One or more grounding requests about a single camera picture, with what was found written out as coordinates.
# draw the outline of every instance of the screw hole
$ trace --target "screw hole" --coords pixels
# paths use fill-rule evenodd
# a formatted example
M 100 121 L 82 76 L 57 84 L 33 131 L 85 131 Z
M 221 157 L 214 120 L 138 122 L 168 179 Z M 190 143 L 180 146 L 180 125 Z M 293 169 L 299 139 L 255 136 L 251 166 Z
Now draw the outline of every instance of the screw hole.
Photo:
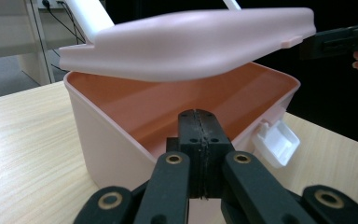
M 178 155 L 171 155 L 171 156 L 167 157 L 165 159 L 165 161 L 170 164 L 177 164 L 177 163 L 182 162 L 182 157 L 180 157 Z
M 234 156 L 234 161 L 239 163 L 249 163 L 251 159 L 245 155 L 237 154 Z
M 103 210 L 116 208 L 123 201 L 123 196 L 118 192 L 105 193 L 98 201 L 98 206 Z
M 344 207 L 342 199 L 332 191 L 318 189 L 315 192 L 315 198 L 319 203 L 331 208 L 339 209 Z

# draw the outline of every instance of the wooden table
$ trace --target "wooden table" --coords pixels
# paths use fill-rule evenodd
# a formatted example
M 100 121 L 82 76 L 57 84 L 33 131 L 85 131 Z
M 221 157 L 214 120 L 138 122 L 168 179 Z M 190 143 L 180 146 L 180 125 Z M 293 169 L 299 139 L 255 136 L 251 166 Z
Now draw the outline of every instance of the wooden table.
M 322 184 L 358 202 L 358 142 L 290 114 L 284 121 L 301 146 L 287 167 L 265 162 L 283 186 L 301 194 Z M 62 82 L 0 98 L 0 223 L 72 223 L 97 190 Z

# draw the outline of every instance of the desk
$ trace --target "desk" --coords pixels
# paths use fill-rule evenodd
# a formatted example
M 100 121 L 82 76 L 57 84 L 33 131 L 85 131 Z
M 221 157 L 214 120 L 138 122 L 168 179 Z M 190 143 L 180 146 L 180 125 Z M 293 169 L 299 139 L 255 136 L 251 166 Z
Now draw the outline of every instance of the desk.
M 301 194 L 323 184 L 358 202 L 358 142 L 287 113 L 284 120 L 301 146 L 285 168 L 263 161 L 283 186 Z M 96 190 L 62 82 L 0 98 L 0 223 L 71 223 Z

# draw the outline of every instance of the container latch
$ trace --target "container latch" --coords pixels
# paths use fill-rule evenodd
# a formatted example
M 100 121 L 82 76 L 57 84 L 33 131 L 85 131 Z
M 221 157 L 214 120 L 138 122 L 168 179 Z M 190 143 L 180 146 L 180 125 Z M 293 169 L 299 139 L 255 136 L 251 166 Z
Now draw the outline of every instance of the container latch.
M 262 122 L 252 141 L 256 149 L 275 168 L 285 166 L 300 144 L 298 137 L 282 120 L 272 126 Z

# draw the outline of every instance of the white plastic box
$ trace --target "white plastic box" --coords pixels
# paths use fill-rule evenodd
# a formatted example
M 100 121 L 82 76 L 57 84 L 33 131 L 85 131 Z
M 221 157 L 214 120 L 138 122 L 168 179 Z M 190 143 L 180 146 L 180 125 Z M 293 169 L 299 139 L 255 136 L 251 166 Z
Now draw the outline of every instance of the white plastic box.
M 285 165 L 299 141 L 280 119 L 299 82 L 250 62 L 314 33 L 307 8 L 195 11 L 122 23 L 60 49 L 60 67 L 82 72 L 64 84 L 91 178 L 100 188 L 143 184 L 177 136 L 178 114 L 196 108 L 216 115 L 236 150 L 257 146 Z M 188 222 L 211 223 L 218 212 L 219 200 L 190 200 Z
M 274 124 L 299 82 L 248 63 L 216 77 L 152 83 L 67 74 L 76 125 L 89 173 L 100 187 L 134 189 L 151 175 L 177 136 L 177 115 L 198 108 L 216 115 L 237 150 L 253 151 L 250 137 L 261 122 Z

